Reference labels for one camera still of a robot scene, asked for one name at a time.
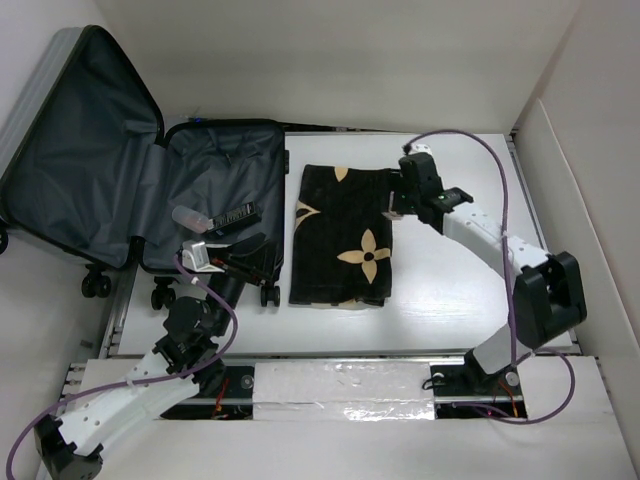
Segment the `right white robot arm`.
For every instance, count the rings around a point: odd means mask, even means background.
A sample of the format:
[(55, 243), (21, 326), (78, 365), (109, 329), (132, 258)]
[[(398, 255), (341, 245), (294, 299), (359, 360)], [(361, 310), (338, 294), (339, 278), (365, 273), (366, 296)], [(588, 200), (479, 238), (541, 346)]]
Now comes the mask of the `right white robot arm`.
[(472, 252), (506, 285), (506, 323), (465, 354), (463, 366), (450, 377), (455, 384), (484, 393), (518, 360), (585, 321), (577, 259), (508, 235), (471, 195), (458, 187), (444, 188), (430, 153), (404, 155), (390, 185), (389, 213), (416, 216)]

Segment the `grey hard-shell suitcase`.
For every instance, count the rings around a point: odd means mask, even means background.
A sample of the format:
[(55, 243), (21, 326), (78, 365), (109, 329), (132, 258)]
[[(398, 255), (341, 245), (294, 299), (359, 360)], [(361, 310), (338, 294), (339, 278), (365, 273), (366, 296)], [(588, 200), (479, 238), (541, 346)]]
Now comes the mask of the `grey hard-shell suitcase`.
[[(269, 119), (190, 119), (167, 126), (115, 38), (97, 25), (56, 32), (1, 132), (1, 220), (83, 263), (87, 298), (110, 294), (113, 271), (140, 267), (157, 286), (152, 306), (175, 298), (174, 255), (188, 240), (234, 244), (263, 233), (284, 263), (288, 152)], [(213, 218), (247, 202), (261, 221), (227, 236), (172, 220), (182, 205)]]

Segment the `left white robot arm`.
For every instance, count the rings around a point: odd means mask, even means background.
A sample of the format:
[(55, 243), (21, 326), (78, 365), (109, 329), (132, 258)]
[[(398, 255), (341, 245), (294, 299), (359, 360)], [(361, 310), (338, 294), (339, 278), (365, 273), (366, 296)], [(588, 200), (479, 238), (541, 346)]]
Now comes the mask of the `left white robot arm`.
[(71, 411), (48, 412), (36, 421), (36, 449), (51, 478), (95, 478), (103, 452), (118, 437), (183, 400), (220, 390), (222, 357), (239, 330), (239, 297), (247, 284), (272, 282), (278, 247), (262, 233), (230, 245), (186, 241), (173, 263), (204, 298), (176, 299), (164, 336), (121, 380), (80, 392)]

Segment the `dark glossy rectangular box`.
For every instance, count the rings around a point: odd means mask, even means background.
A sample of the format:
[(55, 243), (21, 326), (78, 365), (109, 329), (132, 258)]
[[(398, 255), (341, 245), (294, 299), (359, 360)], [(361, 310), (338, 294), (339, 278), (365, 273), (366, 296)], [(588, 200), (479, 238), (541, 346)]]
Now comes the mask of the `dark glossy rectangular box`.
[(230, 235), (259, 223), (261, 210), (255, 202), (247, 202), (210, 219), (207, 234), (220, 237)]

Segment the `clear plastic travel bottle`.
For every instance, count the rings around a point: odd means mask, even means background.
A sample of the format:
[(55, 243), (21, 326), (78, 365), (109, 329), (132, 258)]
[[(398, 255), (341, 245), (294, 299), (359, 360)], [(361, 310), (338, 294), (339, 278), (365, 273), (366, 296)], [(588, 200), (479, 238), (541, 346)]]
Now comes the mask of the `clear plastic travel bottle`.
[(174, 222), (197, 234), (203, 234), (212, 228), (210, 218), (182, 205), (173, 209), (171, 217)]

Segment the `black towel with beige flowers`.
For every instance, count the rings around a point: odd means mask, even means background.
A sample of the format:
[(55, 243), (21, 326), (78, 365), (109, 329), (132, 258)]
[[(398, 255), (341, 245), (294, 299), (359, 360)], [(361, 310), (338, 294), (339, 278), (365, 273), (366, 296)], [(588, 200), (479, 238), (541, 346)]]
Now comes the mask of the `black towel with beige flowers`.
[(289, 302), (382, 307), (391, 296), (390, 171), (307, 165), (293, 233)]

